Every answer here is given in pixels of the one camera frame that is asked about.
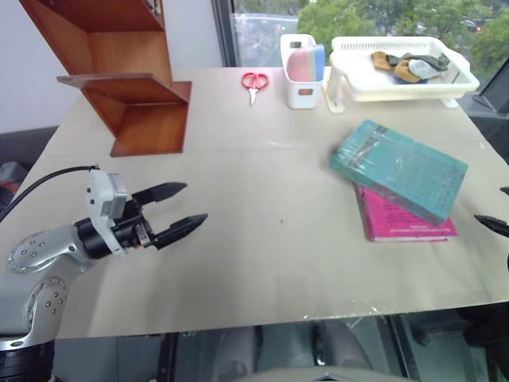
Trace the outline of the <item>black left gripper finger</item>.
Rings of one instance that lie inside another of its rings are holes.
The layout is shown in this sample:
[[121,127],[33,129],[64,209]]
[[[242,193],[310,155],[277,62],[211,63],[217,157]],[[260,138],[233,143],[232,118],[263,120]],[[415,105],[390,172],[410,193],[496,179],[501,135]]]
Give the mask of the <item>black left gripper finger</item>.
[[132,194],[130,203],[135,208],[141,208],[153,202],[160,202],[169,199],[186,188],[188,185],[182,182],[166,182],[155,185]]
[[200,227],[208,218],[207,213],[198,214],[194,216],[187,216],[169,226],[168,229],[158,233],[152,239],[152,245],[161,250],[169,245],[184,239],[190,235],[198,227]]

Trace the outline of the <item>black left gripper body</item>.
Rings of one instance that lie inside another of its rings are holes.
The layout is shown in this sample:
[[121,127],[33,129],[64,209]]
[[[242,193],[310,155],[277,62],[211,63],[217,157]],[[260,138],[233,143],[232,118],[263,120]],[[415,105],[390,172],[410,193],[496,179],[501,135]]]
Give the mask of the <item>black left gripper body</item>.
[[122,215],[114,219],[112,229],[123,248],[147,248],[157,243],[156,235],[143,215],[142,205],[135,199],[128,200]]

